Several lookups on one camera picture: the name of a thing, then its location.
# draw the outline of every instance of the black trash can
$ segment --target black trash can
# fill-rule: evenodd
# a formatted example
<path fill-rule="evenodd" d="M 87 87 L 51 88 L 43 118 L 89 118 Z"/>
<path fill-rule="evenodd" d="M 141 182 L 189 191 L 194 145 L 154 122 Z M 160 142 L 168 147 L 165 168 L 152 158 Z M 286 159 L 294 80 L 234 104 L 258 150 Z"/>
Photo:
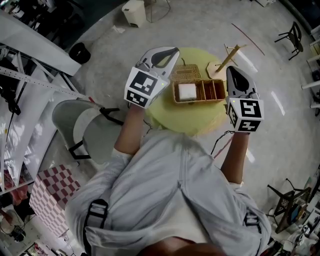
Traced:
<path fill-rule="evenodd" d="M 84 64 L 90 60 L 91 54 L 86 49 L 84 43 L 79 42 L 71 48 L 71 50 L 69 52 L 69 56 L 74 61 L 76 61 L 80 64 Z"/>

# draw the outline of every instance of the checkered tablecloth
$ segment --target checkered tablecloth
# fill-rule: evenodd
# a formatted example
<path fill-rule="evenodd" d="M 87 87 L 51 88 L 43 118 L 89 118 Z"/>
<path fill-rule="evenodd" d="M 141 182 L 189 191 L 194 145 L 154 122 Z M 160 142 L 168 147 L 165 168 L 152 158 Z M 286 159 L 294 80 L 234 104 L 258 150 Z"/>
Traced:
<path fill-rule="evenodd" d="M 80 188 L 70 169 L 74 165 L 59 165 L 36 176 L 30 197 L 30 206 L 56 237 L 67 230 L 65 206 L 68 199 Z"/>

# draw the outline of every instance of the white trash bin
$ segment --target white trash bin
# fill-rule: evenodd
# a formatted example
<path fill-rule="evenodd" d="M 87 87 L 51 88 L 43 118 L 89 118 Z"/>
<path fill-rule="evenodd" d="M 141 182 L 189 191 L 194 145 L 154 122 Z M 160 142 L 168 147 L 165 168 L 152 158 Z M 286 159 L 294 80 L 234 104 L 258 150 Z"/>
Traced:
<path fill-rule="evenodd" d="M 146 22 L 145 2 L 143 0 L 130 0 L 123 7 L 122 11 L 130 26 L 140 28 Z"/>

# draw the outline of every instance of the gray jacket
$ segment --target gray jacket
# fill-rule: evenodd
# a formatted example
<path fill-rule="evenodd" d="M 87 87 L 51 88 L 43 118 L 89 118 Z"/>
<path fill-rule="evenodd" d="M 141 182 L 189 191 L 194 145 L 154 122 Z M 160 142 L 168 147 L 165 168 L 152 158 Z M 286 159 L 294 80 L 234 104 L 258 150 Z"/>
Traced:
<path fill-rule="evenodd" d="M 92 255 L 135 256 L 146 246 L 148 232 L 180 190 L 213 244 L 229 255 L 256 256 L 266 247 L 271 226 L 253 199 L 233 189 L 211 155 L 184 134 L 154 131 L 132 159 L 114 153 L 99 172 L 69 200 L 67 224 L 83 246 L 83 227 L 90 203 L 108 204 L 104 228 L 87 226 Z M 246 225 L 247 216 L 258 220 Z"/>

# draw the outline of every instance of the yellow-green table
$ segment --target yellow-green table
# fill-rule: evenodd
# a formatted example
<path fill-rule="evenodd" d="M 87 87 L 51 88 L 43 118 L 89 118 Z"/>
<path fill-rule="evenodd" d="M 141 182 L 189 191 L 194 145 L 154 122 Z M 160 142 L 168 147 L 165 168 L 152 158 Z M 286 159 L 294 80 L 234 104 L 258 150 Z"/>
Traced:
<path fill-rule="evenodd" d="M 177 65 L 196 64 L 200 70 L 202 79 L 210 79 L 206 68 L 209 62 L 217 61 L 217 57 L 198 48 L 179 48 L 180 56 Z M 224 107 L 226 101 L 193 104 L 175 104 L 173 90 L 169 85 L 165 91 L 151 104 L 147 114 L 154 126 L 162 127 L 186 133 L 189 136 L 205 134 L 216 129 L 226 119 Z"/>

